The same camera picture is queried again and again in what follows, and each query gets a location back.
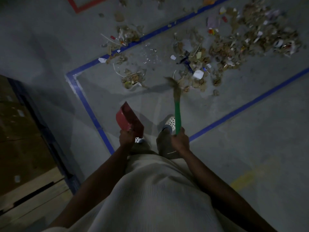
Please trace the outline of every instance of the concrete floor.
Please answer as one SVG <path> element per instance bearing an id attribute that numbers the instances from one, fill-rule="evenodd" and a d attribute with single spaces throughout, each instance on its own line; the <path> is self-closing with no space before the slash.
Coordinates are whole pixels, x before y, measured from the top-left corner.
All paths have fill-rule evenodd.
<path id="1" fill-rule="evenodd" d="M 153 31 L 184 15 L 183 7 L 198 7 L 201 0 L 166 0 L 163 10 L 157 3 L 129 0 L 128 7 L 118 0 L 107 0 L 76 15 L 66 0 L 20 0 L 0 11 L 0 36 L 6 44 L 0 73 L 22 81 L 43 118 L 63 149 L 81 181 L 108 157 L 109 153 L 79 99 L 65 81 L 64 74 L 106 53 L 100 45 L 106 36 L 117 35 L 113 13 L 124 13 L 126 24 L 145 25 Z M 308 44 L 306 12 L 309 0 L 267 0 L 285 10 L 292 27 Z M 224 6 L 241 9 L 248 0 L 230 0 Z M 115 114 L 128 101 L 145 126 L 145 137 L 155 150 L 155 139 L 164 119 L 173 114 L 170 88 L 164 76 L 183 69 L 170 59 L 173 33 L 183 34 L 196 27 L 204 35 L 204 46 L 211 39 L 205 21 L 220 6 L 188 20 L 125 52 L 128 64 L 117 66 L 123 72 L 147 69 L 145 84 L 128 92 L 112 65 L 98 64 L 78 76 L 88 102 L 114 148 L 118 147 L 119 127 Z M 229 32 L 223 25 L 220 32 Z M 292 58 L 272 53 L 248 58 L 241 70 L 225 72 L 218 90 L 211 96 L 211 83 L 200 93 L 191 90 L 181 99 L 182 123 L 192 135 L 241 105 L 256 98 L 308 67 L 308 49 Z M 309 226 L 307 142 L 309 79 L 305 75 L 237 117 L 207 132 L 191 143 L 192 151 L 241 195 L 278 231 L 306 231 Z M 227 226 L 228 231 L 237 230 Z"/>

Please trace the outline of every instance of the green broom handle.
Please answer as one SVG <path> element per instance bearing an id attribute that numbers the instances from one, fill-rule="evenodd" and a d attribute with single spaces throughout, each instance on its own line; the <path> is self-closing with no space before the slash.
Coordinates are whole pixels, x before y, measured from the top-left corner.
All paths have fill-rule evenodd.
<path id="1" fill-rule="evenodd" d="M 175 126 L 176 134 L 179 134 L 181 128 L 180 102 L 175 101 Z"/>

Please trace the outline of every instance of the person's left arm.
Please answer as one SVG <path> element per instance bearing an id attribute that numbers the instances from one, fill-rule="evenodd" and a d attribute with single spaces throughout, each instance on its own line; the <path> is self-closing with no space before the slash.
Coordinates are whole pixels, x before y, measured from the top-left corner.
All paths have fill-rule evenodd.
<path id="1" fill-rule="evenodd" d="M 49 225 L 71 227 L 83 215 L 110 195 L 125 173 L 128 154 L 134 144 L 132 131 L 120 131 L 120 147 L 81 185 L 62 213 Z"/>

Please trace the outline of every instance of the brown cardboard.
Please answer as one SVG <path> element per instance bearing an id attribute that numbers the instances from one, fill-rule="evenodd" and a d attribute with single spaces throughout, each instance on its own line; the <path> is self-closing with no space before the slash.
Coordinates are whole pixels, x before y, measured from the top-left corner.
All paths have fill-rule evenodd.
<path id="1" fill-rule="evenodd" d="M 0 102 L 19 102 L 9 81 L 0 75 Z"/>
<path id="2" fill-rule="evenodd" d="M 0 142 L 40 135 L 25 106 L 14 102 L 0 102 Z"/>
<path id="3" fill-rule="evenodd" d="M 56 166 L 41 136 L 0 143 L 0 195 Z"/>

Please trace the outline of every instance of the person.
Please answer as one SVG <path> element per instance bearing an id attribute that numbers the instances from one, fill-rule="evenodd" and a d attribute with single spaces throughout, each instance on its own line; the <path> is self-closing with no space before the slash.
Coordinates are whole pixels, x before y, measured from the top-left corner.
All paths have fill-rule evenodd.
<path id="1" fill-rule="evenodd" d="M 171 117 L 159 153 L 133 131 L 91 174 L 45 232 L 223 231 L 214 209 L 246 231 L 276 231 L 191 151 Z"/>

